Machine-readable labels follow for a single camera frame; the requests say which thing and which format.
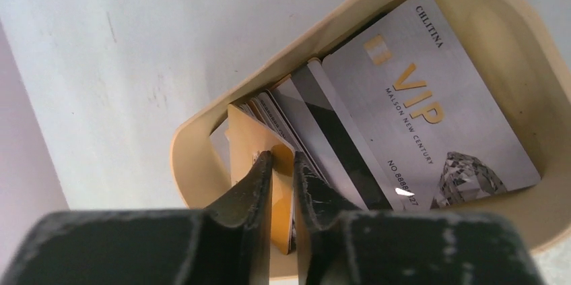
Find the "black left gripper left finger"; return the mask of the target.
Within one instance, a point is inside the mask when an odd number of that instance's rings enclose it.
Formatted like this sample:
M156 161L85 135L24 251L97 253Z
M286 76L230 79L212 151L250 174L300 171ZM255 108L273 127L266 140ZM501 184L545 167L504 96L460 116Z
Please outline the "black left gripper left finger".
M268 284L272 162L203 209L55 212L2 284Z

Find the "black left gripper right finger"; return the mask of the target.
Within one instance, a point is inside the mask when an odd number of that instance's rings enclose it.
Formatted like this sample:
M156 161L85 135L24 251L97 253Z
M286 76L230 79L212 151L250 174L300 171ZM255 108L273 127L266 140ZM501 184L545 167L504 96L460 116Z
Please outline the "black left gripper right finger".
M301 284L542 284L518 232L492 214L365 211L294 160Z

